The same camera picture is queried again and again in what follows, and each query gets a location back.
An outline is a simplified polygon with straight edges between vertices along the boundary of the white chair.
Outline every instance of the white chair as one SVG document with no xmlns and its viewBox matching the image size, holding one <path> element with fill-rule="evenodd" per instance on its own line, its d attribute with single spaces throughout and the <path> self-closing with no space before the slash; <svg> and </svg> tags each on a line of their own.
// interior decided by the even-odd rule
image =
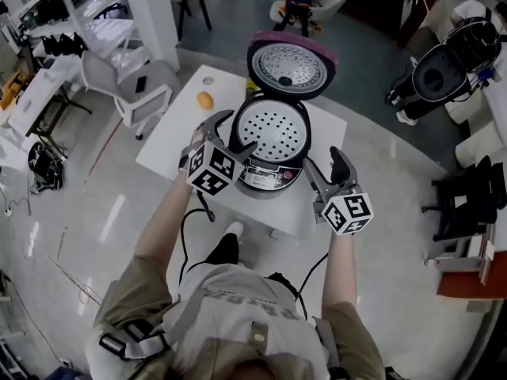
<svg viewBox="0 0 507 380">
<path fill-rule="evenodd" d="M 169 107 L 170 98 L 176 97 L 181 86 L 176 74 L 163 60 L 155 60 L 118 80 L 116 68 L 95 55 L 84 51 L 81 58 L 81 72 L 85 86 L 113 97 L 116 109 L 126 127 L 137 127 L 135 138 L 143 139 L 143 129 L 154 118 L 161 118 Z M 146 76 L 142 93 L 135 88 L 139 78 Z"/>
<path fill-rule="evenodd" d="M 347 0 L 311 0 L 311 20 L 322 23 L 324 21 L 329 20 Z M 277 0 L 271 5 L 271 10 L 269 11 L 269 17 L 271 20 L 275 21 L 277 24 L 281 24 L 284 20 L 284 17 L 280 14 L 279 8 L 282 7 L 285 3 L 285 0 Z M 302 24 L 301 21 L 296 20 L 292 27 L 296 29 L 301 29 Z"/>
</svg>

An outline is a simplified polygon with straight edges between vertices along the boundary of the gray floor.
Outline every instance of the gray floor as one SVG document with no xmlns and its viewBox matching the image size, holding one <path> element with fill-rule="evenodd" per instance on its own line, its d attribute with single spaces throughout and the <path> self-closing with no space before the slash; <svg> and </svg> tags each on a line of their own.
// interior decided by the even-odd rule
<svg viewBox="0 0 507 380">
<path fill-rule="evenodd" d="M 237 62 L 205 54 L 181 51 L 180 58 L 183 82 L 201 63 L 239 74 L 246 71 Z M 168 183 L 135 163 L 143 142 L 122 125 L 92 171 L 120 117 L 112 100 L 102 94 L 82 93 L 76 100 L 93 109 L 93 115 L 71 109 L 55 131 L 57 142 L 70 151 L 66 184 L 60 191 L 32 196 L 31 215 L 25 203 L 13 207 L 9 219 L 0 213 L 0 268 L 15 283 L 55 354 L 85 370 L 84 345 L 98 306 L 80 294 L 50 258 L 103 297 L 127 265 Z M 437 296 L 440 273 L 422 263 L 434 250 L 431 237 L 437 215 L 423 215 L 420 206 L 431 203 L 434 191 L 429 182 L 444 171 L 421 151 L 345 106 L 324 97 L 314 103 L 348 123 L 342 149 L 356 166 L 375 210 L 367 229 L 354 237 L 359 314 L 386 366 L 411 380 L 449 380 L 471 346 L 482 314 L 468 313 L 465 300 Z M 19 200 L 26 193 L 26 154 L 4 138 L 0 145 L 1 187 L 9 200 Z M 192 199 L 189 207 L 197 205 Z M 296 287 L 327 250 L 326 225 L 309 241 L 275 240 L 268 227 L 213 202 L 210 206 L 217 217 L 214 224 L 203 216 L 187 221 L 190 263 L 203 260 L 238 218 L 246 223 L 240 249 L 246 265 L 263 275 L 283 272 Z M 175 298 L 182 261 L 178 240 L 167 275 Z M 324 265 L 317 268 L 303 292 L 309 316 L 319 315 L 324 271 Z M 58 362 L 11 287 L 9 294 L 13 304 L 0 306 L 3 315 L 12 330 L 26 334 L 11 340 L 10 346 L 33 374 L 44 378 Z"/>
<path fill-rule="evenodd" d="M 185 16 L 182 48 L 245 61 L 252 35 L 273 28 L 269 8 L 275 0 L 205 1 L 213 30 L 207 30 L 198 1 L 190 2 L 193 16 Z M 177 21 L 179 7 L 173 11 Z M 453 150 L 466 137 L 443 108 L 422 118 L 416 127 L 408 127 L 396 120 L 396 109 L 384 104 L 393 81 L 410 65 L 407 52 L 398 50 L 382 33 L 342 13 L 324 24 L 317 39 L 340 58 L 337 76 L 324 92 L 325 97 L 395 133 L 447 170 L 456 167 Z"/>
</svg>

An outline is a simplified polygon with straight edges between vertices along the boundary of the khaki sleeve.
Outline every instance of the khaki sleeve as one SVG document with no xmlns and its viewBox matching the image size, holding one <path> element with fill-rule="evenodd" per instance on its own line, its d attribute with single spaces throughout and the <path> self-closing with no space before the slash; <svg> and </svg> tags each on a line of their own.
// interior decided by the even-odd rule
<svg viewBox="0 0 507 380">
<path fill-rule="evenodd" d="M 331 325 L 340 366 L 351 378 L 385 379 L 379 350 L 352 304 L 339 302 L 333 306 L 323 307 L 322 318 Z"/>
<path fill-rule="evenodd" d="M 93 326 L 117 326 L 163 314 L 172 303 L 166 278 L 148 259 L 134 256 L 120 279 L 109 284 Z"/>
</svg>

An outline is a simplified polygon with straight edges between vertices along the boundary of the hand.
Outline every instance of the hand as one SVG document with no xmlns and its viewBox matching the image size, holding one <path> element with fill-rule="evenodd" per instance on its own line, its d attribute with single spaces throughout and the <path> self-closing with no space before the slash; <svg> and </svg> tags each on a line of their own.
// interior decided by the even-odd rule
<svg viewBox="0 0 507 380">
<path fill-rule="evenodd" d="M 204 134 L 200 130 L 200 126 L 193 132 L 192 138 L 190 139 L 190 145 L 187 148 L 193 146 L 193 149 L 200 147 L 204 142 Z M 189 170 L 189 161 L 190 156 L 192 156 L 192 151 L 190 151 L 186 156 L 180 159 L 180 165 L 178 170 L 180 172 L 187 172 Z"/>
</svg>

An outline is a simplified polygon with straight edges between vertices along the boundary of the rice cooker lid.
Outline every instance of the rice cooker lid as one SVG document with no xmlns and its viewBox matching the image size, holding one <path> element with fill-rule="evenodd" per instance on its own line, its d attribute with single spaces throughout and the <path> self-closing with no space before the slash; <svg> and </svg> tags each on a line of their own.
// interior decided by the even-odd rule
<svg viewBox="0 0 507 380">
<path fill-rule="evenodd" d="M 262 90 L 287 98 L 317 97 L 333 80 L 337 56 L 306 37 L 258 32 L 248 48 L 250 77 Z"/>
</svg>

